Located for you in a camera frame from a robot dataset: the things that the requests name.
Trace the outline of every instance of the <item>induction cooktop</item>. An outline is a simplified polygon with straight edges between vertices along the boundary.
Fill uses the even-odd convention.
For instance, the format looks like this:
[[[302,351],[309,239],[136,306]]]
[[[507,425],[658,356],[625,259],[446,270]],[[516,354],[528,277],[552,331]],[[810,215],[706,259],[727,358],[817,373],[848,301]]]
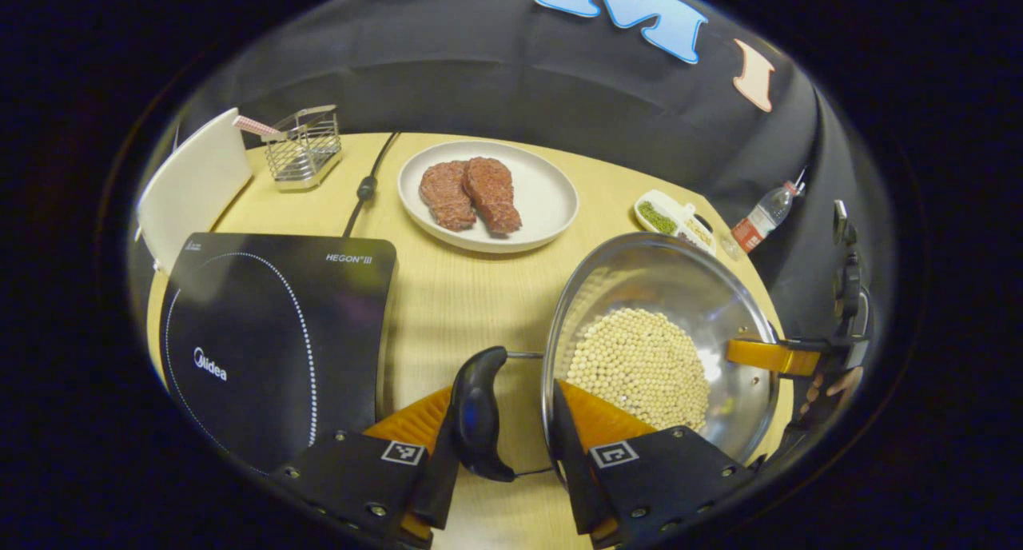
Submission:
[[[376,419],[397,255],[387,240],[193,233],[161,313],[168,391],[267,474]]]

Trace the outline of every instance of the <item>metal basket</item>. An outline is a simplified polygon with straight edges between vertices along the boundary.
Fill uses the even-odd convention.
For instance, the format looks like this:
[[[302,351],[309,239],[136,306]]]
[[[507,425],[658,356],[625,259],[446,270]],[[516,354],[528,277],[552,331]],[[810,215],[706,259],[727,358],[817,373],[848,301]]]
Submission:
[[[270,174],[280,190],[310,189],[338,163],[341,152],[336,104],[303,108],[262,135]]]

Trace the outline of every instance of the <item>steak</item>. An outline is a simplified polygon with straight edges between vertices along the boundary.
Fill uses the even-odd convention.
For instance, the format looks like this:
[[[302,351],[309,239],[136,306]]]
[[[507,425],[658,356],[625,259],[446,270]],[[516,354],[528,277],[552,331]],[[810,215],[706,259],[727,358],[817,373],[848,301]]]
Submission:
[[[515,208],[511,174],[500,161],[477,156],[469,161],[461,185],[493,233],[514,233],[522,227]]]
[[[428,168],[419,182],[419,196],[440,226],[468,229],[476,222],[469,194],[461,187],[465,161],[442,162]]]

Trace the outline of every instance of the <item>letter m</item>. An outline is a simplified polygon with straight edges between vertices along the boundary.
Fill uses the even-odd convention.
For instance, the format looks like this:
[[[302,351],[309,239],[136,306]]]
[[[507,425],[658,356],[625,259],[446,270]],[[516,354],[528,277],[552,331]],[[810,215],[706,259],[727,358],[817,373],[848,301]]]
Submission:
[[[543,6],[591,18],[601,13],[593,0],[536,0]],[[628,29],[657,16],[657,24],[642,30],[649,42],[690,62],[697,63],[697,32],[707,18],[679,0],[604,0],[611,21]]]

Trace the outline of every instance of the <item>plastic bottle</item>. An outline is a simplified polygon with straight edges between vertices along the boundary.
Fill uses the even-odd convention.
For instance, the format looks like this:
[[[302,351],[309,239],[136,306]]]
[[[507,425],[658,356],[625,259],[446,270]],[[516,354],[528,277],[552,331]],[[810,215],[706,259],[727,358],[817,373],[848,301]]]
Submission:
[[[731,240],[720,240],[724,244],[724,250],[732,259],[739,259],[739,248],[743,251],[753,250],[767,237],[767,234],[781,225],[786,216],[789,216],[789,211],[792,211],[792,199],[800,196],[805,187],[805,182],[798,187],[792,182],[786,182],[785,185],[764,194],[749,216],[743,218],[742,222],[731,229]]]

